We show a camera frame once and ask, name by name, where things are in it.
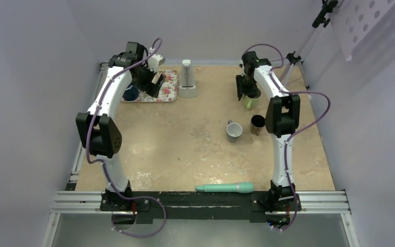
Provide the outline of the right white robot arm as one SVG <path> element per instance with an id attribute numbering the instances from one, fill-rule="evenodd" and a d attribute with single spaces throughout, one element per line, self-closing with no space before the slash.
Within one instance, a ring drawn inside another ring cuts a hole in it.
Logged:
<path id="1" fill-rule="evenodd" d="M 237 97 L 253 97 L 262 88 L 268 98 L 265 128 L 273 141 L 274 170 L 271 187 L 262 205 L 281 209 L 295 200 L 292 175 L 292 143 L 299 126 L 300 97 L 290 93 L 274 73 L 268 59 L 260 59 L 255 51 L 246 51 L 239 65 L 243 72 L 236 76 Z"/>

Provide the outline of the grey mug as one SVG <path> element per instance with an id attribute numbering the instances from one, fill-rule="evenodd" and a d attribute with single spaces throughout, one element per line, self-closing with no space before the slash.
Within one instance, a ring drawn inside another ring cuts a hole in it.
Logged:
<path id="1" fill-rule="evenodd" d="M 242 133 L 243 128 L 239 123 L 233 122 L 232 120 L 228 121 L 226 126 L 226 136 L 230 143 L 236 142 Z"/>

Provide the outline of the perforated music stand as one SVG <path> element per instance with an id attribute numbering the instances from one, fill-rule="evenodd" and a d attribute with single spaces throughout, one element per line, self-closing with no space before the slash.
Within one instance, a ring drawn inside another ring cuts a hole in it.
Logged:
<path id="1" fill-rule="evenodd" d="M 395 1 L 340 1 L 303 62 L 307 88 L 359 91 L 395 68 Z"/>

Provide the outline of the green mug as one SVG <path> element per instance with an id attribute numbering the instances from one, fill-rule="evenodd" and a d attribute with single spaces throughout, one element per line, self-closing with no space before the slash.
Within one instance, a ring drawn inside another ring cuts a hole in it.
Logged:
<path id="1" fill-rule="evenodd" d="M 258 89 L 258 91 L 254 95 L 254 97 L 249 97 L 248 95 L 244 94 L 242 96 L 240 102 L 246 110 L 252 110 L 253 108 L 255 108 L 258 105 L 258 103 L 261 99 L 261 96 L 262 96 L 261 90 Z"/>

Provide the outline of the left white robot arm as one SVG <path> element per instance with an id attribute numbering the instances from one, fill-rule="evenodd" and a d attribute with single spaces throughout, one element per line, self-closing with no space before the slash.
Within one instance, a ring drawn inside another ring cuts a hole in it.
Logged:
<path id="1" fill-rule="evenodd" d="M 95 101 L 84 113 L 76 116 L 76 126 L 86 158 L 90 164 L 99 162 L 106 178 L 101 205 L 127 210 L 137 200 L 132 195 L 119 157 L 122 135 L 114 122 L 119 100 L 131 85 L 151 97 L 158 97 L 165 80 L 157 76 L 164 57 L 157 52 L 163 40 L 157 38 L 151 48 L 138 42 L 127 42 L 125 50 L 108 61 L 105 82 Z"/>

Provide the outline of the brown mug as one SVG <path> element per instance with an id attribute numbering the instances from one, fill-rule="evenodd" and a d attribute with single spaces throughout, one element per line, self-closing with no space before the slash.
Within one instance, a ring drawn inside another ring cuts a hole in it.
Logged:
<path id="1" fill-rule="evenodd" d="M 259 136 L 264 126 L 265 118 L 262 115 L 254 115 L 250 120 L 249 130 L 252 134 Z"/>

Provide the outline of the teal cylindrical tool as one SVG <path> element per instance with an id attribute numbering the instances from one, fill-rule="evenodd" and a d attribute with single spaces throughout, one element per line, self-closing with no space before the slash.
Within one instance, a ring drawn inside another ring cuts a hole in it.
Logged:
<path id="1" fill-rule="evenodd" d="M 205 184 L 195 187 L 196 191 L 206 193 L 252 193 L 255 191 L 251 182 L 239 182 L 231 184 Z"/>

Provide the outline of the cream mug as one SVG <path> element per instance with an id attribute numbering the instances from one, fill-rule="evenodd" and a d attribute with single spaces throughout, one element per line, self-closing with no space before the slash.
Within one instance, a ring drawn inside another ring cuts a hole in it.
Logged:
<path id="1" fill-rule="evenodd" d="M 154 76 L 152 83 L 157 86 L 161 86 L 165 80 L 165 75 L 162 73 L 158 73 Z"/>

